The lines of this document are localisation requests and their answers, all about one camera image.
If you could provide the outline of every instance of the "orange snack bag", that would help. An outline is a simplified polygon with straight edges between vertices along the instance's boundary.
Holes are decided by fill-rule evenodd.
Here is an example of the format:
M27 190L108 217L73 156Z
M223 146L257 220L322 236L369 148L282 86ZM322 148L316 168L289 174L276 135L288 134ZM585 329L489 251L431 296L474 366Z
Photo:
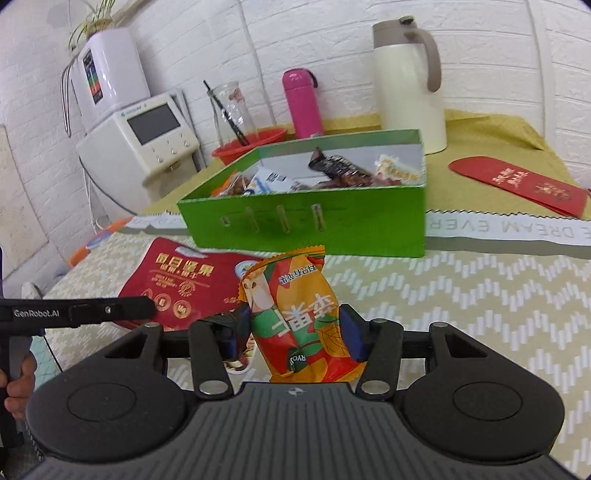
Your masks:
M238 172L237 170L233 171L230 176L226 179L223 185L219 186L217 189L213 189L210 197L226 197L226 196L235 196L235 195L243 195L246 191L246 187L251 182L252 177L243 174L242 172Z
M324 247L265 259L244 275L238 297L251 307L251 328L272 382L335 382L363 364L340 335L339 304L322 274Z

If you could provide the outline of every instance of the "snack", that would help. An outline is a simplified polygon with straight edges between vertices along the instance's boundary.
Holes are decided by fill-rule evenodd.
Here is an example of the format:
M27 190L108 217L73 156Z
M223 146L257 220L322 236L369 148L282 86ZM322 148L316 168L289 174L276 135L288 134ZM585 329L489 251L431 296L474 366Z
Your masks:
M286 176L279 175L268 168L261 167L248 184L244 195L296 192L304 189L306 187L300 182L288 179Z
M341 189L343 188L342 184L338 180L326 180L320 181L316 185L314 185L314 190L321 190L321 189Z
M308 167L324 173L331 180L338 181L341 188L368 187L372 184L371 173L353 165L341 155L326 157L319 147L312 153Z
M229 312L239 304L236 287L260 258L239 253L201 253L155 238L119 297L145 295L158 310L164 330L183 330L195 320ZM135 328L143 322L117 322Z
M339 305L322 275L324 247L295 250L251 267L238 297L251 308L251 329L272 382L335 382L363 364L340 335Z
M376 178L381 181L398 180L403 185L421 183L421 172L405 165L399 158L380 155L376 162Z
M234 195L243 195L247 185L251 182L251 177L242 172L234 171L228 179L218 187L213 189L210 197L225 197Z

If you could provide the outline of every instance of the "black circular pad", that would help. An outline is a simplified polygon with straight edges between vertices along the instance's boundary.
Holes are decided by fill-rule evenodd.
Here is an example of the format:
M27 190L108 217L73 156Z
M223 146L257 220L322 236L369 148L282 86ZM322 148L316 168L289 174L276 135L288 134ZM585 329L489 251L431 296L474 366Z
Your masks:
M116 383L86 385L68 398L68 410L81 420L108 421L126 415L137 399L133 390Z
M79 365L41 386L27 406L42 450L74 462L133 458L174 435L186 417L182 390L140 361Z
M402 412L425 443L457 458L515 462L548 453L564 420L558 392L503 359L458 358L407 390Z
M521 396L511 387L494 382L474 382L458 388L453 404L477 420L505 420L521 408Z

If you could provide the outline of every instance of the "glass jar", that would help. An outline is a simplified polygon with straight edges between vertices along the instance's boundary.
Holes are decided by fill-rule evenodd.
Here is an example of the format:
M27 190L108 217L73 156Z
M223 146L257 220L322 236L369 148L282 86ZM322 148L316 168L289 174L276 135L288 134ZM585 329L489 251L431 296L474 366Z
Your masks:
M213 95L217 97L224 108L224 111L221 110L210 96L220 147L228 144L239 147L257 142L258 132L251 114L248 112L246 100L238 82L229 82L215 87Z

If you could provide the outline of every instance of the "green cardboard box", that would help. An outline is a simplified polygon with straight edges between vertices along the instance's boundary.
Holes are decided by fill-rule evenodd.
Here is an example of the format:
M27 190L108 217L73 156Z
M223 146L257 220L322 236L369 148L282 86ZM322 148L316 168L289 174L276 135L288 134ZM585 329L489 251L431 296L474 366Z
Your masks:
M415 186L304 190L213 197L234 171L264 166L310 186L324 175L308 168L316 147L371 172L381 154L422 172ZM258 147L179 201L200 247L284 252L325 245L328 254L423 257L426 171L418 130L380 130Z

